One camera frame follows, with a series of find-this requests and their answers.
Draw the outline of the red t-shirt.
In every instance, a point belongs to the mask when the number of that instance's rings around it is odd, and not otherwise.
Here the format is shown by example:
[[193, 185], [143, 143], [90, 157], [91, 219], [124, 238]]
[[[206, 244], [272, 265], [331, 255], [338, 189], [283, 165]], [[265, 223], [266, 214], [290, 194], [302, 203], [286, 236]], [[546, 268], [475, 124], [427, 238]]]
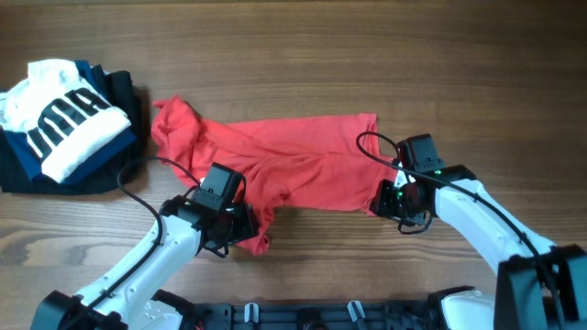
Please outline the red t-shirt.
[[246, 178], [260, 233], [240, 245], [253, 255], [270, 247], [266, 232], [276, 208], [368, 212], [380, 181], [397, 174], [368, 157], [380, 153], [376, 137], [362, 136], [377, 129], [372, 113], [222, 124], [178, 95], [154, 106], [151, 137], [181, 183], [192, 186], [214, 163]]

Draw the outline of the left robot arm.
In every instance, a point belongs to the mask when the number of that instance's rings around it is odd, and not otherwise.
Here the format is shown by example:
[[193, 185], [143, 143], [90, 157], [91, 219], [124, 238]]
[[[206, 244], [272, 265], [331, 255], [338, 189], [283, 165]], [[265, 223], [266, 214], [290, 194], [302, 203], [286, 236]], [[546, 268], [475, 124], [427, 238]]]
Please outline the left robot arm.
[[220, 258], [259, 234], [253, 209], [220, 197], [198, 202], [181, 195], [165, 201], [151, 231], [111, 270], [73, 296], [50, 293], [33, 329], [129, 329], [144, 315], [170, 276], [201, 251]]

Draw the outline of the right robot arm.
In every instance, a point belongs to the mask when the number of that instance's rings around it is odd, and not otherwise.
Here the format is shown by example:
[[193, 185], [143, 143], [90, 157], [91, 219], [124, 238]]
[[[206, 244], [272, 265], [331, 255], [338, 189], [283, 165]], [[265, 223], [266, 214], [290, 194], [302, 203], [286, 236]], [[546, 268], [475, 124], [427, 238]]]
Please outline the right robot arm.
[[437, 329], [583, 329], [586, 326], [586, 252], [558, 246], [498, 204], [459, 165], [427, 173], [400, 169], [380, 182], [370, 206], [394, 220], [404, 235], [426, 231], [438, 218], [457, 230], [497, 276], [494, 295], [472, 287], [428, 298]]

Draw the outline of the black folded garment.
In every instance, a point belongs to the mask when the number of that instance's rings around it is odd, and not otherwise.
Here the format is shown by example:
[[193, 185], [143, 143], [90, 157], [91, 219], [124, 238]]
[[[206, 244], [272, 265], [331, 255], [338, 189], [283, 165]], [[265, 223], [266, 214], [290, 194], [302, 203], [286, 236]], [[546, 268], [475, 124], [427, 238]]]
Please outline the black folded garment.
[[1, 189], [4, 193], [81, 195], [106, 193], [117, 188], [118, 172], [142, 155], [148, 135], [141, 99], [128, 71], [105, 73], [85, 60], [75, 62], [84, 79], [111, 104], [123, 110], [131, 123], [127, 131], [81, 164], [63, 183], [40, 172], [26, 136], [1, 132]]

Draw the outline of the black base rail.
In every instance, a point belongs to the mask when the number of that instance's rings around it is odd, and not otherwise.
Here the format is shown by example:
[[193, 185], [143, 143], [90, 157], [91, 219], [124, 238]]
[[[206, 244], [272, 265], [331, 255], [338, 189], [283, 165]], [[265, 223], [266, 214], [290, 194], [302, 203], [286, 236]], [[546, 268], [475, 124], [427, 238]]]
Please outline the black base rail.
[[318, 304], [197, 304], [187, 329], [196, 330], [426, 330], [440, 329], [425, 301]]

